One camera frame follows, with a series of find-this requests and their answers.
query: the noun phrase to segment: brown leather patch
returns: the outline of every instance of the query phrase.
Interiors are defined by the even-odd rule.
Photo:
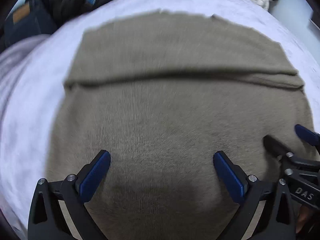
[[[13,13],[12,15],[13,23],[14,24],[17,23],[18,21],[26,17],[29,13],[30,13],[30,6],[28,2]]]

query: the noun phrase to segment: brown fabric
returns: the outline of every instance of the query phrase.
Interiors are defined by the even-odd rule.
[[[303,82],[281,46],[217,17],[153,13],[84,34],[58,113],[49,181],[77,173],[101,149],[111,167],[91,202],[110,240],[215,239],[233,216],[213,153],[275,181],[262,146],[295,152],[312,129]]]

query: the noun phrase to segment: silver bolt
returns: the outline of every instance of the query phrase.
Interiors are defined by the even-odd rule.
[[[291,169],[286,169],[286,170],[284,171],[284,173],[285,173],[286,175],[291,175],[291,174],[293,174],[293,170],[291,170]]]
[[[292,157],[292,156],[293,156],[293,153],[288,152],[288,153],[286,153],[285,155],[287,155],[287,157],[288,157],[288,158],[290,158],[290,157]]]
[[[285,180],[284,179],[279,179],[279,182],[281,185],[285,185]]]
[[[44,178],[38,180],[38,184],[39,184],[39,185],[44,184],[44,182],[45,182],[45,179],[44,179]]]
[[[257,177],[254,175],[249,175],[249,180],[252,182],[255,182],[255,181],[257,181]]]
[[[70,174],[67,176],[68,181],[73,181],[75,178],[76,178],[76,176],[74,174]]]

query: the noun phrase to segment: bed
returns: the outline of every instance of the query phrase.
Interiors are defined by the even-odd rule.
[[[279,42],[306,84],[314,128],[320,132],[320,67],[304,45],[263,8],[250,0],[114,0],[67,22],[42,39],[12,68],[14,72],[9,71],[12,85],[0,95],[0,207],[7,207],[5,216],[10,216],[7,220],[21,235],[28,227],[36,183],[45,174],[50,133],[64,97],[63,81],[83,32],[155,10],[215,14]]]

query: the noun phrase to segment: olive green cloth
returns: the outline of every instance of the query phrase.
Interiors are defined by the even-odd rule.
[[[215,239],[237,208],[213,166],[218,150],[271,181],[278,165],[263,136],[315,154],[294,134],[312,118],[280,44],[221,18],[155,12],[88,31],[65,90],[47,178],[108,150],[86,207],[109,240]]]

